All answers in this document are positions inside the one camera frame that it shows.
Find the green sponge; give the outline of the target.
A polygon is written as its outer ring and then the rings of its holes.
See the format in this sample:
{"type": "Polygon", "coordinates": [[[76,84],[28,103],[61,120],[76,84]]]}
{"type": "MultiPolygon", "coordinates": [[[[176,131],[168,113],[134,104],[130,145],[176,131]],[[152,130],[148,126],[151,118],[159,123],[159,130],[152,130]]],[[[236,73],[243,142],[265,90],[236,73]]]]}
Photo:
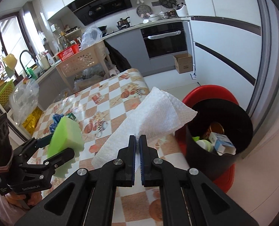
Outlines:
{"type": "Polygon", "coordinates": [[[79,153],[84,150],[84,144],[80,125],[75,120],[64,116],[55,128],[48,145],[47,157],[50,158],[66,148],[72,148],[79,156],[79,153]]]}

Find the blue plastic bag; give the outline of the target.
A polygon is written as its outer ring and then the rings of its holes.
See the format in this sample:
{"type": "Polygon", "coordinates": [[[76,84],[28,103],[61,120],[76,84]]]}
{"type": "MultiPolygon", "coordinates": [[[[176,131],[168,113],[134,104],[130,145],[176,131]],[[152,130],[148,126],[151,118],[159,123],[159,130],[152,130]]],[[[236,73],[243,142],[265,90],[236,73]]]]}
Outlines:
{"type": "Polygon", "coordinates": [[[49,126],[49,130],[51,133],[55,132],[56,127],[58,126],[60,120],[64,117],[64,114],[57,114],[55,113],[52,116],[52,124],[49,126]]]}

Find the light green tube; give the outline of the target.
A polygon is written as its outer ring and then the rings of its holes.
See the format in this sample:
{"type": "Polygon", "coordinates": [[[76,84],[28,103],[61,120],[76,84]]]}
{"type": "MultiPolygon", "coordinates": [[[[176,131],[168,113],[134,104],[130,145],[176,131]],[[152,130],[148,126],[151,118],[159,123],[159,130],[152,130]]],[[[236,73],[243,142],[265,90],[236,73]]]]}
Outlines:
{"type": "Polygon", "coordinates": [[[193,141],[195,141],[195,143],[199,145],[202,149],[210,153],[214,150],[213,144],[208,140],[200,139],[200,137],[193,137],[193,141]]]}

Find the white plaster box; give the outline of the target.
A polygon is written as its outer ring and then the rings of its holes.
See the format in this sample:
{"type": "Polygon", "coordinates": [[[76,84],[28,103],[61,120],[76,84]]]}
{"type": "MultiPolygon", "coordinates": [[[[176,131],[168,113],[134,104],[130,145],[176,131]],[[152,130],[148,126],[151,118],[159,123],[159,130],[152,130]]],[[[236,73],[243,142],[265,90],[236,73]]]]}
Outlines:
{"type": "Polygon", "coordinates": [[[209,136],[209,141],[213,144],[214,149],[220,156],[225,153],[230,155],[236,154],[236,148],[231,143],[229,138],[224,134],[211,132],[209,136]]]}

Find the red gold paper cup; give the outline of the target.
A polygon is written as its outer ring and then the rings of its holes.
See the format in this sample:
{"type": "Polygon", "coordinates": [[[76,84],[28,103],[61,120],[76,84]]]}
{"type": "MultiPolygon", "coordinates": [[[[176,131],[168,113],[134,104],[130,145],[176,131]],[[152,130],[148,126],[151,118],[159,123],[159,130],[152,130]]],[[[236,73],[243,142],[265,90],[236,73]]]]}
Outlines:
{"type": "Polygon", "coordinates": [[[202,138],[208,139],[211,132],[218,133],[218,134],[224,134],[224,129],[223,129],[222,125],[220,125],[219,123],[217,123],[217,122],[212,123],[212,124],[210,124],[207,131],[203,134],[202,138]]]}

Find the white paper towel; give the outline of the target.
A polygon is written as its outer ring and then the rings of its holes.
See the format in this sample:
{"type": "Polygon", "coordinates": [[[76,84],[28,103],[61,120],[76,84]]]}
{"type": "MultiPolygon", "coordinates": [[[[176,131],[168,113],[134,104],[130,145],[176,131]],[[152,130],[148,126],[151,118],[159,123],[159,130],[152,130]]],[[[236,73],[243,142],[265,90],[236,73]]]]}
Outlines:
{"type": "Polygon", "coordinates": [[[145,135],[148,142],[172,134],[197,115],[197,111],[185,105],[182,101],[153,87],[144,100],[132,110],[116,131],[111,134],[92,159],[94,168],[101,168],[107,162],[117,157],[121,148],[128,146],[131,135],[139,140],[145,135]]]}

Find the black kitchen faucet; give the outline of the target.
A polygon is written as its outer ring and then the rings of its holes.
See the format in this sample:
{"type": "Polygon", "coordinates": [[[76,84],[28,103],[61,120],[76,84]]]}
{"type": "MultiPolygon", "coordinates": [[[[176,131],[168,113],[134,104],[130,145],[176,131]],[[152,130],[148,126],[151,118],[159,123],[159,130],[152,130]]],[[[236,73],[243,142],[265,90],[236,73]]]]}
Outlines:
{"type": "Polygon", "coordinates": [[[27,76],[27,68],[33,68],[38,64],[36,56],[28,50],[23,50],[21,52],[19,56],[19,63],[22,66],[22,76],[27,76]]]}

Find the clear plastic bag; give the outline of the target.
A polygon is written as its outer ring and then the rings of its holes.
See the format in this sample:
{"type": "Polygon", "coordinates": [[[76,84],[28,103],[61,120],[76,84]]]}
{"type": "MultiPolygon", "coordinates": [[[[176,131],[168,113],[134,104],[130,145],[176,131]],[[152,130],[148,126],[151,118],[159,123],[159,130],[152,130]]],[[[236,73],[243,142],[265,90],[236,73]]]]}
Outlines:
{"type": "Polygon", "coordinates": [[[39,85],[35,79],[23,79],[9,96],[14,121],[22,124],[38,106],[39,85]]]}

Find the yellow plastic basket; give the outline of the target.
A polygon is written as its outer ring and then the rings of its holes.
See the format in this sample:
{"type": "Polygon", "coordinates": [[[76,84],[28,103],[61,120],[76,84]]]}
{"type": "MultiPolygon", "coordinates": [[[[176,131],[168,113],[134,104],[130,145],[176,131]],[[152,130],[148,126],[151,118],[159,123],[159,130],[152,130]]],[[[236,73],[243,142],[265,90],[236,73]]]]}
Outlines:
{"type": "Polygon", "coordinates": [[[5,107],[9,101],[9,96],[13,92],[15,86],[13,80],[5,82],[0,81],[0,105],[5,107]]]}

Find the spray bottle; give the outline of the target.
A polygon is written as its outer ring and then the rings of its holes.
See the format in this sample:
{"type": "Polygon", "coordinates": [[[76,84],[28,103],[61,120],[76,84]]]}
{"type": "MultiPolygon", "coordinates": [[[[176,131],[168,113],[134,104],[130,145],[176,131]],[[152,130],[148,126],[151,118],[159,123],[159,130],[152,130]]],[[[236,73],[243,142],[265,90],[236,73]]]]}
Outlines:
{"type": "Polygon", "coordinates": [[[53,66],[53,65],[55,64],[55,60],[53,59],[53,57],[51,56],[51,54],[49,53],[49,51],[48,51],[48,50],[45,50],[44,53],[45,53],[45,55],[46,55],[46,57],[47,57],[47,59],[48,59],[49,64],[50,64],[51,66],[53,66]]]}

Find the translucent bag on trolley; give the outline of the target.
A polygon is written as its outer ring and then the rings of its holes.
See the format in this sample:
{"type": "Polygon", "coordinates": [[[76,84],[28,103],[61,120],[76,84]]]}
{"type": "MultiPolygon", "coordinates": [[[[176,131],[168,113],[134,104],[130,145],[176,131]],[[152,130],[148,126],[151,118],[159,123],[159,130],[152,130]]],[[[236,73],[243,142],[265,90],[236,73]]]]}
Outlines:
{"type": "Polygon", "coordinates": [[[81,50],[84,50],[102,39],[102,31],[97,27],[89,27],[82,36],[81,50]]]}

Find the cardboard box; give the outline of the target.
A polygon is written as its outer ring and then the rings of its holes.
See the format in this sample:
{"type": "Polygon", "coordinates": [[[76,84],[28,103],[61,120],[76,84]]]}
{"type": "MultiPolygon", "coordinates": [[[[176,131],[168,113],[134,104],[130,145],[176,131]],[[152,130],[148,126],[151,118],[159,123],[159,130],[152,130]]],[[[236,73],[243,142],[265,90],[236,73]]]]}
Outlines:
{"type": "Polygon", "coordinates": [[[193,56],[189,53],[173,56],[175,68],[179,74],[193,71],[193,56]]]}

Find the black built-in oven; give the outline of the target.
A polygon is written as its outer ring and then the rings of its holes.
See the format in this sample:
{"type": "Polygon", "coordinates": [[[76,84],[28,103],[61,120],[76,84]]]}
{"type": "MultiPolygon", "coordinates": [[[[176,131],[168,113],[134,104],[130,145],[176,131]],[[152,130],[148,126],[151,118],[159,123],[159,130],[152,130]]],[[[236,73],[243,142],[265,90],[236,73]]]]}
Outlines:
{"type": "Polygon", "coordinates": [[[149,58],[187,50],[182,22],[171,22],[146,27],[140,30],[149,58]]]}

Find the black range hood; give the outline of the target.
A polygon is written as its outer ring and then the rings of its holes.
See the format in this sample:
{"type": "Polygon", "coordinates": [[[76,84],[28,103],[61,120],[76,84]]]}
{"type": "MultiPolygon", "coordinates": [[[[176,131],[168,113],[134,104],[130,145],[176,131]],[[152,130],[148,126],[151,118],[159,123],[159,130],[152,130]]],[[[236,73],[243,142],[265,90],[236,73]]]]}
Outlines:
{"type": "Polygon", "coordinates": [[[103,17],[132,7],[130,0],[75,0],[67,6],[87,26],[103,17]]]}

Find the white refrigerator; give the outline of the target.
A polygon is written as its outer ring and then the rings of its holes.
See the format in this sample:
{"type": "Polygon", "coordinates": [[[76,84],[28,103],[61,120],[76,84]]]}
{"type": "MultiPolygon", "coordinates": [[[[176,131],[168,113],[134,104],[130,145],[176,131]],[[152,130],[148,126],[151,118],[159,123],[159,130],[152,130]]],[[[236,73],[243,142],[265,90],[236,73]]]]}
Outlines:
{"type": "Polygon", "coordinates": [[[261,63],[257,0],[185,0],[185,4],[198,83],[225,87],[247,109],[261,63]]]}

